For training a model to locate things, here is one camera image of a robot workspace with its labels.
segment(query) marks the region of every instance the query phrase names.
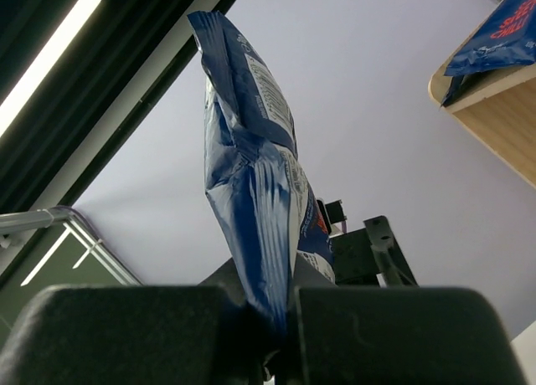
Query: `white ceiling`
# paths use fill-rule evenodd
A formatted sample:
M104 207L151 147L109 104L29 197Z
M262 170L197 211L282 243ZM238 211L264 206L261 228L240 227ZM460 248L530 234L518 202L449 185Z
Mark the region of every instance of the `white ceiling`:
M536 192L429 100L427 81L491 0L238 0L229 17L269 65L318 197L350 228L384 214L422 285L480 290L512 335L536 318ZM81 197L153 284L229 257L203 188L199 57Z

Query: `white label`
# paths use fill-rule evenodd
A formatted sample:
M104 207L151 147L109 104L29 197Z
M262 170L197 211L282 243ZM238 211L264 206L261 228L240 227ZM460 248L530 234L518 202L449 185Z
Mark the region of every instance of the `white label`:
M293 138L291 110L281 93L279 85L274 80L271 72L262 63L248 54L244 54L244 56L259 91L260 97L257 97L257 105L260 113L266 119L283 128Z
M292 152L283 146L275 145L285 161L286 177L291 187L291 206L289 213L289 250L291 253L291 271L294 274L296 253L299 253L309 264L324 275L328 280L335 282L335 273L332 266L321 256L314 253L300 251L298 241L301 228L307 211L309 201L309 182Z

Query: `window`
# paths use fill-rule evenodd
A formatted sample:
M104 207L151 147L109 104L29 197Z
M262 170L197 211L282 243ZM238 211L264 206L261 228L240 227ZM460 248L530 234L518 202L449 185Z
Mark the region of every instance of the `window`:
M0 289L0 347L20 311L51 285L136 285L130 275L77 223L48 228Z

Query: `crinkled plastic packaging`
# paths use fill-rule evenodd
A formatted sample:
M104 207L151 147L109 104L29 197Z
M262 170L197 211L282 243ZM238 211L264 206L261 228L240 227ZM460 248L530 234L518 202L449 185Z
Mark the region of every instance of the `crinkled plastic packaging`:
M536 0L504 0L452 57L445 75L452 80L443 104L466 87L463 76L536 62Z
M223 14L188 19L208 77L205 192L248 303L282 342L296 255L334 281L327 227L297 161L291 111L262 58Z

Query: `snack bag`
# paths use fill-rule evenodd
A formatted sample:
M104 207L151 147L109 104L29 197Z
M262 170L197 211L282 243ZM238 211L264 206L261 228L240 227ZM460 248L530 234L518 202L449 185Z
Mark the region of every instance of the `snack bag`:
M291 111L262 58L223 14L188 19L208 77L205 192L248 303L281 344L296 255L334 281L327 227L297 161Z
M504 0L452 57L445 75L453 80L443 104L464 84L463 76L536 62L536 0Z

